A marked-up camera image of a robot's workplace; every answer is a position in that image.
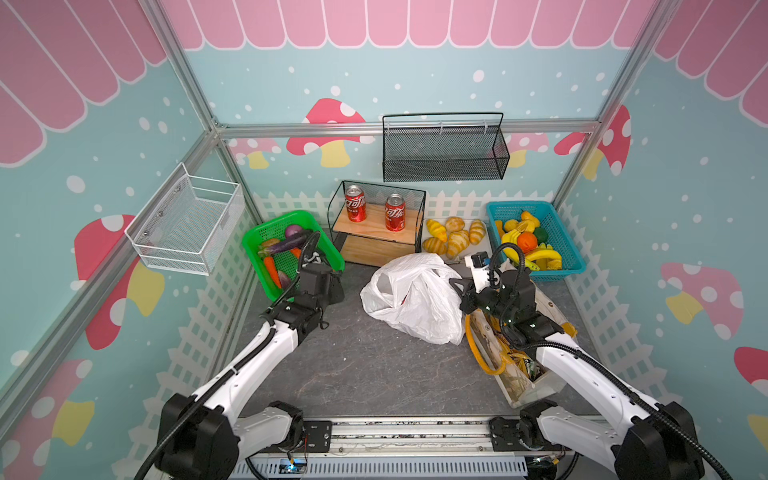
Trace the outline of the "orange carrot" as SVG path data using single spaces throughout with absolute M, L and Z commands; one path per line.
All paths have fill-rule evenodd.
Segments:
M 275 260 L 272 256 L 266 256 L 263 258 L 263 263 L 265 265 L 265 268 L 269 274 L 270 279 L 272 280 L 273 284 L 278 288 L 282 289 L 282 281 L 280 277 L 280 271 L 277 269 Z

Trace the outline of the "canvas tote bag yellow handles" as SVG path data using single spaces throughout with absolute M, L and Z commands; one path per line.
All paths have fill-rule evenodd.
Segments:
M 500 321 L 478 300 L 474 285 L 461 294 L 468 344 L 484 373 L 495 379 L 510 407 L 522 408 L 561 392 L 566 382 L 528 354 L 513 348 L 502 335 Z

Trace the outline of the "purple onion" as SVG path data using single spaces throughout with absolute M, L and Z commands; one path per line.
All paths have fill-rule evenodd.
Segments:
M 285 229 L 285 237 L 291 238 L 295 235 L 301 234 L 304 231 L 303 227 L 298 224 L 291 224 Z

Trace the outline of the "white plastic grocery bag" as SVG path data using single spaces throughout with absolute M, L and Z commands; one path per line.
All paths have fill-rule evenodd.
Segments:
M 461 343 L 464 314 L 451 285 L 461 276 L 434 253 L 394 259 L 375 271 L 360 293 L 364 311 L 430 344 Z

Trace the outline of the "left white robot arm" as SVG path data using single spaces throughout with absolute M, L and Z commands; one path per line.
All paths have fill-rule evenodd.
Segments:
M 328 306 L 344 298 L 341 274 L 308 263 L 261 315 L 263 324 L 247 347 L 192 394 L 173 395 L 163 406 L 158 439 L 136 473 L 156 468 L 175 479 L 226 479 L 240 461 L 266 448 L 292 452 L 303 446 L 300 409 L 270 403 L 249 417 L 242 412 L 259 386 L 317 328 L 326 327 Z

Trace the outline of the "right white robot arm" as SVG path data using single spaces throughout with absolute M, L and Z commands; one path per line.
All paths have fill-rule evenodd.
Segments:
M 559 376 L 604 419 L 583 419 L 551 400 L 538 400 L 521 410 L 514 432 L 501 417 L 491 421 L 496 449 L 512 443 L 530 451 L 561 446 L 620 479 L 701 479 L 707 467 L 716 467 L 685 408 L 636 390 L 582 350 L 564 326 L 538 311 L 529 269 L 504 270 L 497 253 L 487 252 L 471 255 L 465 264 L 470 278 L 451 283 L 462 312 L 497 320 L 511 352 L 523 352 Z

